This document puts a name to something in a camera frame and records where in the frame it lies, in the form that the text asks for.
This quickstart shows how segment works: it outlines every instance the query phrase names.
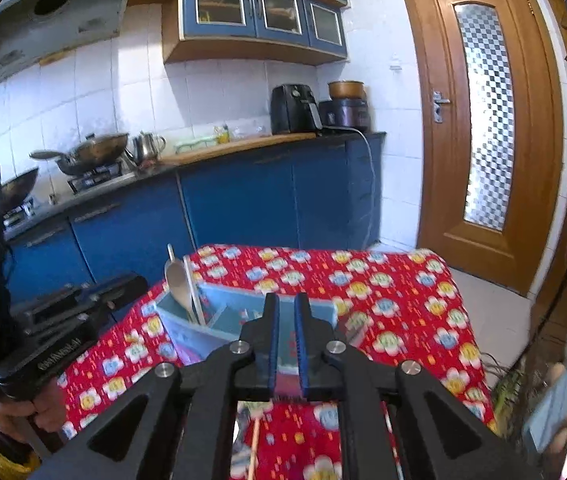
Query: wooden stick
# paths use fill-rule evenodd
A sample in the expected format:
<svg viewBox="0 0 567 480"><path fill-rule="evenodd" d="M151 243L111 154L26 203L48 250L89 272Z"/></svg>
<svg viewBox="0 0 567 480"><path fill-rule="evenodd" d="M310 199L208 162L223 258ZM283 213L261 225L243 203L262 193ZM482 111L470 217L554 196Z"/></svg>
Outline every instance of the wooden stick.
<svg viewBox="0 0 567 480"><path fill-rule="evenodd" d="M259 442L259 426L261 417L256 418L255 427L252 430L252 450L250 451L250 467L248 468L248 480L254 480L255 466L257 465L257 443Z"/></svg>

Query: screw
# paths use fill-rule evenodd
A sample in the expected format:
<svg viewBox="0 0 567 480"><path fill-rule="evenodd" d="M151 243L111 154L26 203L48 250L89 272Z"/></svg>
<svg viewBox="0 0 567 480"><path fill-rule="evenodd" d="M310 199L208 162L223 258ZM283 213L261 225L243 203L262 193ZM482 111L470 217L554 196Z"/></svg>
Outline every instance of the screw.
<svg viewBox="0 0 567 480"><path fill-rule="evenodd" d="M342 354L343 352L345 352L345 343L337 341L336 339L333 341L328 341L326 350L331 354Z"/></svg>
<svg viewBox="0 0 567 480"><path fill-rule="evenodd" d="M421 371L421 365L417 361L404 361L401 370L407 375L417 375Z"/></svg>
<svg viewBox="0 0 567 480"><path fill-rule="evenodd" d="M155 367L155 375L165 379L175 373L175 367L170 363L161 363Z"/></svg>
<svg viewBox="0 0 567 480"><path fill-rule="evenodd" d="M250 343L247 341L242 341L238 339L237 341L233 341L230 343L230 351L233 354L241 355L245 354L248 350L250 350Z"/></svg>

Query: red tablecloth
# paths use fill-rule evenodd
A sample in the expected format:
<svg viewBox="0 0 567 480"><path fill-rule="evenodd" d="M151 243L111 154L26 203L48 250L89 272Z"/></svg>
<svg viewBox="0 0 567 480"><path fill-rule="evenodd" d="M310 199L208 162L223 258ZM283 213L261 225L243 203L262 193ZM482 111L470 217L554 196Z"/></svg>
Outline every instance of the red tablecloth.
<svg viewBox="0 0 567 480"><path fill-rule="evenodd" d="M195 279L208 283L332 300L346 331L363 327L359 348L377 362L410 358L430 370L490 428L496 424L470 321L451 273L435 253L300 251L206 246L191 257ZM60 384L74 435L147 370L180 365L155 312L160 283L126 318L70 366ZM246 476L254 420L261 418L257 480L339 480L337 409L332 404L240 403L240 438L230 475Z"/></svg>

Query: stove burner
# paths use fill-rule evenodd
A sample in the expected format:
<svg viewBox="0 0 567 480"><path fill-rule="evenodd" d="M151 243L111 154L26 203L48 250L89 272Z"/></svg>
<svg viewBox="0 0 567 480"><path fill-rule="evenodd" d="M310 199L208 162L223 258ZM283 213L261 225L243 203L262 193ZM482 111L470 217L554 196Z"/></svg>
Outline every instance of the stove burner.
<svg viewBox="0 0 567 480"><path fill-rule="evenodd" d="M74 194L77 194L81 191L85 191L86 189L90 189L91 187L95 187L99 184L103 184L104 182L108 182L109 180L113 180L113 178L121 175L122 162L121 160L117 160L115 164L112 164L110 166L101 166L100 168L95 168L94 170L82 176L71 178L68 181L68 185L70 186L72 192Z"/></svg>
<svg viewBox="0 0 567 480"><path fill-rule="evenodd" d="M35 209L33 207L33 198L30 197L22 205L14 208L12 211L8 211L4 215L4 227L9 228L20 224L33 214L35 214Z"/></svg>

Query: door frame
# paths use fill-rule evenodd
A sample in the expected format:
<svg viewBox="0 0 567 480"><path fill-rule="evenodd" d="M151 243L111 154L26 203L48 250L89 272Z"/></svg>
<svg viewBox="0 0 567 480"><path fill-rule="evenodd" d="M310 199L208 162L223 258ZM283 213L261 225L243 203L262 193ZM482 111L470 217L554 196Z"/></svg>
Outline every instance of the door frame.
<svg viewBox="0 0 567 480"><path fill-rule="evenodd" d="M425 230L425 222L431 213L432 204L432 186L433 181L433 160L435 154L433 153L433 127L432 127L432 106L431 106L431 95L429 88L429 77L428 77L428 65L426 58L425 41L423 38L422 24L419 20L419 12L417 7L417 0L405 0L407 13L410 21L410 26L415 40L415 48L417 51L417 66L419 69L419 79L421 81L421 101L422 101L422 121L423 121L423 185L422 185L422 199L421 199L421 211L419 219L419 233L417 235L418 246L423 246L423 231ZM564 131L564 120L563 117L563 104L561 95L561 82L559 79L559 70L557 67L557 58L555 56L555 51L552 46L550 39L550 32L548 26L543 18L541 12L541 7L537 0L528 0L530 4L531 11L534 16L534 20L539 29L539 34L541 37L541 43L543 44L543 51L545 54L545 59L549 69L550 76L550 93L551 93L551 107L549 107L549 113L552 114L553 118L553 131L549 132L548 135L551 136L548 149L545 153L548 156L548 164L551 164L550 174L550 196L554 198L551 203L545 206L543 211L539 212L539 216L542 220L542 228L545 228L545 238L542 246L535 248L535 266L534 271L528 277L526 276L522 280L522 285L519 287L519 293L525 295L530 290L532 280L534 279L535 273L539 268L543 253L546 247L548 234L550 233L553 216L555 212L555 206L559 194L559 181L561 176L561 169L563 166L563 131Z"/></svg>

